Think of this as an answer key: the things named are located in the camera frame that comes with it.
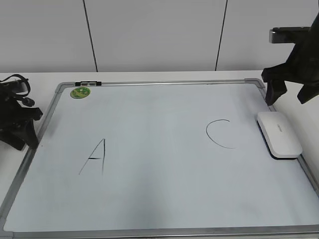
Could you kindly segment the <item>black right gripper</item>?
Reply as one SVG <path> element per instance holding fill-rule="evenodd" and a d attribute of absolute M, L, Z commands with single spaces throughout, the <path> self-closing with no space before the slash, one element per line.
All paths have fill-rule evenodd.
<path fill-rule="evenodd" d="M 267 83 L 266 103 L 273 105 L 287 92 L 285 81 L 303 84 L 297 98 L 305 104 L 319 95 L 319 17 L 316 16 L 303 41 L 294 44 L 287 60 L 265 68 L 262 79 Z"/>

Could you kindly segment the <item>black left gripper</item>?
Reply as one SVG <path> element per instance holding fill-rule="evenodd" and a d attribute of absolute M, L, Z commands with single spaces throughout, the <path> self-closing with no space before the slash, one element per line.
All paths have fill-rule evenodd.
<path fill-rule="evenodd" d="M 29 106 L 28 81 L 2 81 L 0 84 L 0 139 L 17 150 L 25 145 L 37 148 L 34 124 L 43 116 L 40 108 Z"/>

